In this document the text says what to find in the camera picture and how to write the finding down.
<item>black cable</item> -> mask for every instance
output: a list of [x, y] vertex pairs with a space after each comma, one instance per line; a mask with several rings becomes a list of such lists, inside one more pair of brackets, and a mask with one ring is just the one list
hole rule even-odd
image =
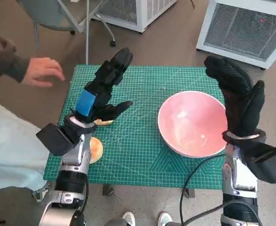
[[193, 2], [193, 0], [190, 0], [191, 1], [191, 4], [192, 4], [192, 7], [193, 7], [193, 10], [195, 10], [195, 4]]
[[235, 203], [239, 203], [239, 204], [243, 204], [243, 205], [247, 206], [247, 207], [253, 212], [253, 214], [255, 215], [255, 217], [257, 218], [257, 221], [258, 221], [258, 223], [259, 223], [259, 226], [263, 226], [262, 222], [260, 221], [260, 219], [259, 219], [259, 217], [258, 217], [258, 214], [252, 209], [252, 207], [250, 207], [250, 206], [249, 206], [248, 204], [246, 204], [245, 202], [238, 201], [238, 200], [231, 200], [231, 201], [228, 201], [228, 202], [226, 202], [226, 203], [224, 203], [224, 204], [222, 204], [222, 205], [220, 205], [220, 206], [217, 206], [217, 207], [212, 208], [212, 209], [210, 209], [210, 210], [208, 210], [208, 211], [206, 211], [206, 212], [203, 212], [203, 213], [200, 213], [200, 214], [198, 214], [198, 215], [196, 215], [196, 216], [194, 216], [194, 217], [191, 217], [190, 219], [186, 220], [186, 221], [184, 222], [184, 224], [182, 224], [182, 225], [186, 226], [186, 225], [190, 224], [192, 221], [195, 221], [195, 220], [197, 220], [197, 219], [200, 219], [200, 218], [202, 218], [202, 217], [204, 217], [204, 216], [206, 216], [206, 215], [208, 215], [208, 214], [210, 214], [210, 213], [213, 213], [213, 212], [215, 212], [215, 211], [218, 211], [218, 210], [220, 210], [220, 209], [222, 209], [222, 208], [225, 208], [225, 207], [227, 207], [227, 206], [229, 206], [229, 205], [232, 205], [232, 204], [235, 204]]
[[81, 208], [81, 212], [83, 213], [83, 211], [85, 210], [86, 208], [86, 205], [87, 205], [87, 199], [89, 197], [89, 181], [88, 179], [86, 180], [86, 197], [85, 197], [85, 202], [83, 203], [83, 206]]
[[211, 160], [211, 159], [216, 159], [216, 158], [220, 158], [220, 157], [223, 157], [225, 156], [225, 154], [220, 154], [220, 155], [216, 155], [216, 156], [212, 156], [210, 158], [207, 158], [205, 160], [203, 160], [193, 171], [192, 173], [189, 175], [189, 177], [187, 178], [186, 180], [186, 183], [183, 187], [183, 191], [181, 192], [181, 200], [180, 200], [180, 217], [181, 217], [181, 225], [184, 225], [184, 219], [183, 219], [183, 212], [182, 212], [182, 203], [183, 203], [183, 197], [184, 197], [184, 192], [185, 192], [185, 189], [191, 179], [191, 177], [193, 176], [193, 174], [196, 172], [196, 170], [201, 167], [205, 162]]

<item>table leg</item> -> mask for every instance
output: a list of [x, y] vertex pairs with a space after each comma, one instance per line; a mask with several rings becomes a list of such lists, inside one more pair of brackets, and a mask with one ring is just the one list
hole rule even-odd
[[103, 184], [102, 187], [102, 195], [104, 196], [112, 196], [115, 193], [114, 188], [109, 184]]
[[191, 188], [185, 188], [184, 196], [187, 199], [195, 198], [195, 190]]

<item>green cutting mat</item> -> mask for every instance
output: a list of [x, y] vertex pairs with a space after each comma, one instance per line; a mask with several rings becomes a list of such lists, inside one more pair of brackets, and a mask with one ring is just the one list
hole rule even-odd
[[[86, 83], [99, 66], [78, 65], [69, 87], [60, 123], [74, 108]], [[182, 157], [171, 151], [161, 138], [157, 117], [162, 103], [171, 95], [197, 90], [223, 102], [214, 79], [205, 68], [130, 66], [123, 81], [114, 87], [111, 103], [132, 100], [132, 105], [114, 123], [98, 127], [94, 137], [104, 146], [103, 157], [90, 166], [91, 183], [182, 187], [187, 175], [203, 160]], [[193, 176], [190, 188], [221, 189], [223, 158], [205, 163]], [[60, 158], [49, 156], [45, 180], [55, 180]]]

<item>brown sleeve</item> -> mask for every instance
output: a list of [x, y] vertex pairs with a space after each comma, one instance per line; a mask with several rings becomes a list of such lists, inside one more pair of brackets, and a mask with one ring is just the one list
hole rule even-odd
[[0, 76], [6, 74], [21, 82], [29, 64], [28, 59], [23, 59], [16, 53], [14, 44], [0, 37]]

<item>white appliance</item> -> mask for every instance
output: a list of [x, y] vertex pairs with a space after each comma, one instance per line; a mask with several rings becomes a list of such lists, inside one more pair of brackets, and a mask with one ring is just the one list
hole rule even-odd
[[268, 69], [276, 60], [276, 0], [210, 0], [200, 49]]
[[98, 12], [103, 20], [143, 33], [147, 26], [177, 0], [107, 0]]

